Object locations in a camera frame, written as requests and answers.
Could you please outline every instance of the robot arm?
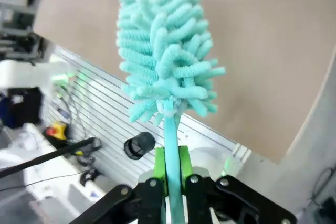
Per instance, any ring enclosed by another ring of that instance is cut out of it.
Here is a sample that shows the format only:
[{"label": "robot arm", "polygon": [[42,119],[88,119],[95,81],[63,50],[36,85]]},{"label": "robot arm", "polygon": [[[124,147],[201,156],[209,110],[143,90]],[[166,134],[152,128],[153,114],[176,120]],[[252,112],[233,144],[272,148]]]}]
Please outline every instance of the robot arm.
[{"label": "robot arm", "polygon": [[[168,195],[165,171],[156,152],[154,177],[132,189],[119,185],[76,218],[71,224],[162,224],[166,220]],[[180,146],[181,185],[186,196],[189,224],[213,223],[210,208],[219,221],[237,224],[296,224],[289,211],[249,188],[232,176],[217,181],[192,173],[186,146]]]},{"label": "robot arm", "polygon": [[66,62],[30,63],[15,60],[0,61],[0,89],[50,86],[52,76],[65,74]]}]

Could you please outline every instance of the beige wall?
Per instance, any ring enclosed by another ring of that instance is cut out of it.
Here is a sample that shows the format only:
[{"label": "beige wall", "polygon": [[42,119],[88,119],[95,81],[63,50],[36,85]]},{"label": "beige wall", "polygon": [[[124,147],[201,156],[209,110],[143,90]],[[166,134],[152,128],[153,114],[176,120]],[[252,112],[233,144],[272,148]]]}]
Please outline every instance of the beige wall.
[{"label": "beige wall", "polygon": [[[202,0],[227,75],[219,113],[200,119],[278,162],[322,87],[336,42],[335,0]],[[123,79],[117,0],[43,0],[34,31]]]}]

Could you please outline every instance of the black cylinder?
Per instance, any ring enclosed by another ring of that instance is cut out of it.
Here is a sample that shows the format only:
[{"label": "black cylinder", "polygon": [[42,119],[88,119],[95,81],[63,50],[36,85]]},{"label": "black cylinder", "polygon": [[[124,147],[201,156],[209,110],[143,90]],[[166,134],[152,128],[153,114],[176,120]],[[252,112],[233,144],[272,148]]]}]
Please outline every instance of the black cylinder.
[{"label": "black cylinder", "polygon": [[141,132],[139,135],[128,139],[124,144],[124,151],[130,159],[139,160],[155,147],[155,138],[149,132]]}]

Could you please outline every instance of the teal plastic handle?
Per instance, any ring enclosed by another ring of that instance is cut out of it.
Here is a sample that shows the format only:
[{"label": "teal plastic handle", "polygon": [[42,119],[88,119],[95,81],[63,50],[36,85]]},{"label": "teal plastic handle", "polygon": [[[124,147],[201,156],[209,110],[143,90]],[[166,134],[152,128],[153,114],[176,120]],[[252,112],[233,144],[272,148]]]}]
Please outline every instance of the teal plastic handle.
[{"label": "teal plastic handle", "polygon": [[[173,111],[171,100],[163,102],[164,110]],[[169,191],[170,214],[173,224],[185,224],[180,177],[180,155],[175,118],[165,116],[163,122],[164,156]]]}]

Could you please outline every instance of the teal bottle brush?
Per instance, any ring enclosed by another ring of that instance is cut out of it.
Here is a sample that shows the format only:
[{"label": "teal bottle brush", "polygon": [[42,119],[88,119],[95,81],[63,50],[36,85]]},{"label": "teal bottle brush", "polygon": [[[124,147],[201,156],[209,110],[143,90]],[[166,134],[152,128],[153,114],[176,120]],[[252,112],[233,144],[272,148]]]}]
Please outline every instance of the teal bottle brush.
[{"label": "teal bottle brush", "polygon": [[119,0],[117,46],[129,73],[122,86],[136,101],[130,121],[158,125],[164,119],[165,162],[172,223],[185,223],[177,127],[182,113],[217,112],[212,77],[225,73],[217,60],[204,60],[213,46],[200,0]]}]

